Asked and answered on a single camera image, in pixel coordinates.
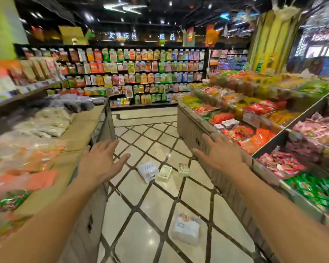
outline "red sign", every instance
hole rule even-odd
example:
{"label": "red sign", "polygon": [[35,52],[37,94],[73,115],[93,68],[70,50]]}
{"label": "red sign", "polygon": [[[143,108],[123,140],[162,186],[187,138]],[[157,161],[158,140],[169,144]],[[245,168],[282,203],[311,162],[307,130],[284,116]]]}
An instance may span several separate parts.
{"label": "red sign", "polygon": [[194,27],[192,26],[191,28],[187,29],[187,41],[191,41],[193,39],[194,35]]}

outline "arrow-shaped light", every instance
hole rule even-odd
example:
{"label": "arrow-shaped light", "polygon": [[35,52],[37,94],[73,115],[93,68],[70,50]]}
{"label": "arrow-shaped light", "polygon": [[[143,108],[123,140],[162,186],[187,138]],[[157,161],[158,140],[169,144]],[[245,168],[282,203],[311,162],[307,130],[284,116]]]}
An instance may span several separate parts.
{"label": "arrow-shaped light", "polygon": [[126,4],[127,3],[111,3],[111,4],[104,4],[103,7],[105,8],[105,10],[125,13],[123,10],[116,9],[115,7],[119,7]]}
{"label": "arrow-shaped light", "polygon": [[131,12],[131,13],[136,13],[136,14],[142,15],[142,13],[140,13],[138,11],[134,11],[133,9],[144,8],[144,7],[147,7],[147,5],[125,5],[122,8],[123,8],[124,11],[128,11],[128,12]]}

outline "diamond-pattern floor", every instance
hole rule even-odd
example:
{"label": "diamond-pattern floor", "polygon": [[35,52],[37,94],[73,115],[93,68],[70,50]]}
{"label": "diamond-pattern floor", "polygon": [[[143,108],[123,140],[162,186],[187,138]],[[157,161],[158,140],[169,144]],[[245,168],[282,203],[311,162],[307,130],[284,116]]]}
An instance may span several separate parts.
{"label": "diamond-pattern floor", "polygon": [[[133,119],[132,111],[116,112],[126,119],[115,128],[120,139],[115,161],[125,153],[131,157],[109,182],[97,263],[262,262],[249,234],[179,137],[177,122],[169,122],[173,109],[167,114],[166,109],[155,109],[160,116],[144,110],[146,120]],[[147,162],[159,169],[173,167],[169,181],[146,184],[137,167]],[[190,177],[179,177],[179,163],[189,165]],[[175,216],[181,212],[201,218],[198,246],[172,237]]]}

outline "yellow column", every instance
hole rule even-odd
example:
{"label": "yellow column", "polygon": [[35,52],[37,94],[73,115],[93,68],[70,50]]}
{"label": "yellow column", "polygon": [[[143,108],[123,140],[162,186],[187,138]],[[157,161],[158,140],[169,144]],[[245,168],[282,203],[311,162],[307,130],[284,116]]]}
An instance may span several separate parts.
{"label": "yellow column", "polygon": [[[290,53],[290,48],[294,41],[293,34],[297,27],[299,15],[296,15],[288,20],[281,20],[274,15],[271,10],[261,15],[257,26],[257,33],[250,50],[255,51],[255,55],[251,55],[252,69],[255,70],[260,60],[263,61],[261,73],[267,69],[269,71],[280,72],[283,65],[286,63]],[[272,66],[267,67],[268,61],[274,59]]]}
{"label": "yellow column", "polygon": [[0,0],[0,59],[14,59],[13,43],[28,44],[14,0]]}

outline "hand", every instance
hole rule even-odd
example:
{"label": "hand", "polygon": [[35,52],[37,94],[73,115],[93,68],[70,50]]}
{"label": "hand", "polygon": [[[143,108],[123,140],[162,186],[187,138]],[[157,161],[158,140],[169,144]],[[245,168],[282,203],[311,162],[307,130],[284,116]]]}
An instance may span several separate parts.
{"label": "hand", "polygon": [[96,143],[90,151],[90,146],[84,150],[76,178],[81,186],[93,190],[122,170],[131,155],[127,153],[118,162],[113,163],[113,154],[118,143],[119,139],[113,142],[106,140]]}
{"label": "hand", "polygon": [[229,174],[243,163],[240,148],[227,138],[224,139],[217,134],[212,135],[213,140],[206,134],[202,134],[202,137],[210,147],[209,155],[198,149],[193,149],[193,153],[206,164]]}

